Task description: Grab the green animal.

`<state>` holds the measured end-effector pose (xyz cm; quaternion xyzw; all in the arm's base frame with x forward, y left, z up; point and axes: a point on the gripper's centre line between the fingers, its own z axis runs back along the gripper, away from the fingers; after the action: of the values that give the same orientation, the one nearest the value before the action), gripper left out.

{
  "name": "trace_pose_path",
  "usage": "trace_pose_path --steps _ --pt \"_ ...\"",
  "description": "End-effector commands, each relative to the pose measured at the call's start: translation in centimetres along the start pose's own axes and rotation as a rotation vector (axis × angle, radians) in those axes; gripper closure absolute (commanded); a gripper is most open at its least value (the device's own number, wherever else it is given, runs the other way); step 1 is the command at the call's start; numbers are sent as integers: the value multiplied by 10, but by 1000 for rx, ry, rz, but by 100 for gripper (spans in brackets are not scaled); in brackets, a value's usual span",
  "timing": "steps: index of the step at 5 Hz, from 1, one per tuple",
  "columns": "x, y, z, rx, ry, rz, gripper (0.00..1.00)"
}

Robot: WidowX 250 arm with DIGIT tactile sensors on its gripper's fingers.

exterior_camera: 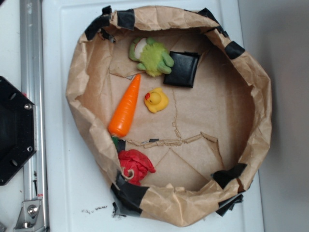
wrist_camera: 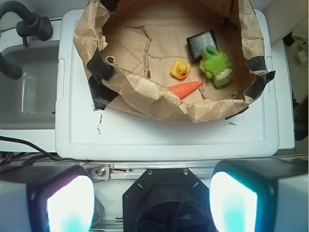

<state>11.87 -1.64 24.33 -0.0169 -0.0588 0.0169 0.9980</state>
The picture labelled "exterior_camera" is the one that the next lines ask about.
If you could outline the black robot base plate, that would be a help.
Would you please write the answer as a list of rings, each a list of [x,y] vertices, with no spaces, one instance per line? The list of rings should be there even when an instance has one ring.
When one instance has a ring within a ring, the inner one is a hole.
[[[0,185],[6,185],[36,152],[34,104],[0,78]]]

